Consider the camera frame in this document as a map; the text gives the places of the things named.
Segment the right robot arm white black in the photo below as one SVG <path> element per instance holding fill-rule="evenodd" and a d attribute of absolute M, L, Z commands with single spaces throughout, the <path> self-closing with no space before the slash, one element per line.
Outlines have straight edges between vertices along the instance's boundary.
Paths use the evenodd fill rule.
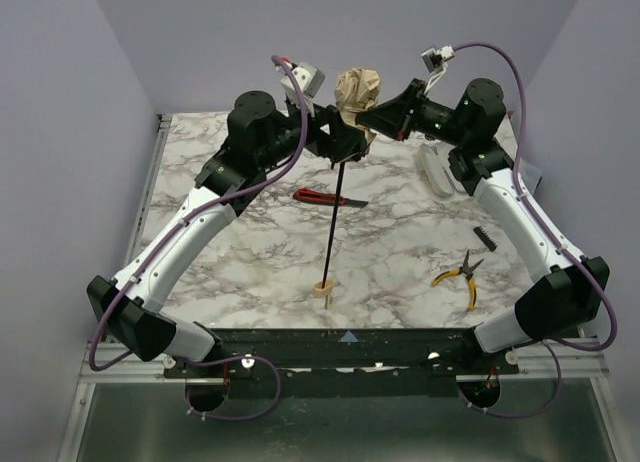
<path fill-rule="evenodd" d="M 486 78 L 472 80 L 455 108 L 431 101 L 415 79 L 399 96 L 366 110 L 357 124 L 395 140 L 414 132 L 452 145 L 450 170 L 468 195 L 499 223 L 532 280 L 515 305 L 468 331 L 475 354 L 490 354 L 560 335 L 595 318 L 610 270 L 589 258 L 524 193 L 514 162 L 497 142 L 506 115 L 503 91 Z"/>

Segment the beige folding umbrella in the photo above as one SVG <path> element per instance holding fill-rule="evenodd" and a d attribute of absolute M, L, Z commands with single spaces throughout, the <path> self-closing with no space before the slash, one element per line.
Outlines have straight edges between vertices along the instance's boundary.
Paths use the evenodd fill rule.
<path fill-rule="evenodd" d="M 356 123 L 356 116 L 364 112 L 366 109 L 374 108 L 377 105 L 380 86 L 381 79 L 375 70 L 352 68 L 339 75 L 334 88 L 336 105 L 343 121 L 348 126 L 356 128 L 364 136 L 365 145 L 364 148 L 358 152 L 359 157 L 366 156 L 369 153 L 370 146 L 375 139 L 375 136 L 370 129 L 366 129 L 364 126 L 359 126 Z M 330 309 L 333 305 L 332 292 L 335 287 L 335 283 L 329 278 L 329 269 L 346 163 L 354 161 L 356 158 L 356 155 L 346 156 L 339 164 L 323 276 L 322 280 L 314 285 L 312 291 L 312 295 L 315 298 L 323 299 L 325 310 Z"/>

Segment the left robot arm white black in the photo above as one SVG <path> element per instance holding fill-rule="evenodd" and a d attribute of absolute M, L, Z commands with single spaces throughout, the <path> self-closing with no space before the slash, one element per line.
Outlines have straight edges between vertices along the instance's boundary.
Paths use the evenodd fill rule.
<path fill-rule="evenodd" d="M 99 329 L 142 361 L 166 354 L 205 360 L 216 343 L 199 323 L 173 319 L 162 309 L 176 282 L 209 242 L 264 190 L 268 173 L 308 149 L 339 163 L 358 159 L 365 135 L 332 105 L 302 114 L 277 110 L 263 91 L 240 95 L 227 116 L 227 136 L 205 163 L 170 222 L 129 265 L 110 278 L 94 277 L 87 296 Z"/>

